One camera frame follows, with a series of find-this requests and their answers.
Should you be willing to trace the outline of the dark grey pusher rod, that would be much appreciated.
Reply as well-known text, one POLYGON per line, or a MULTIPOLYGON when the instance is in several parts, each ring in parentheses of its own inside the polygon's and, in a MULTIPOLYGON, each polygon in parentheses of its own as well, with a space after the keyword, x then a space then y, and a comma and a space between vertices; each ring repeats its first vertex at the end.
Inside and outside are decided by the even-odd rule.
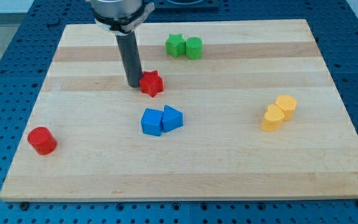
POLYGON ((135 33, 131 32, 127 35, 117 35, 116 40, 124 66, 127 83, 132 88, 139 88, 139 81, 143 76, 143 71, 135 33))

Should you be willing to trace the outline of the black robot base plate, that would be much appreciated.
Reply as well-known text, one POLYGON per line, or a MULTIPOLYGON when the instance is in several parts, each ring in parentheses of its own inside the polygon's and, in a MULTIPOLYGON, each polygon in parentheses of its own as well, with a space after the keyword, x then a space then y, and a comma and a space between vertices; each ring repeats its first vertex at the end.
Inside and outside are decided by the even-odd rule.
POLYGON ((157 9, 218 9, 219 0, 154 0, 157 9))

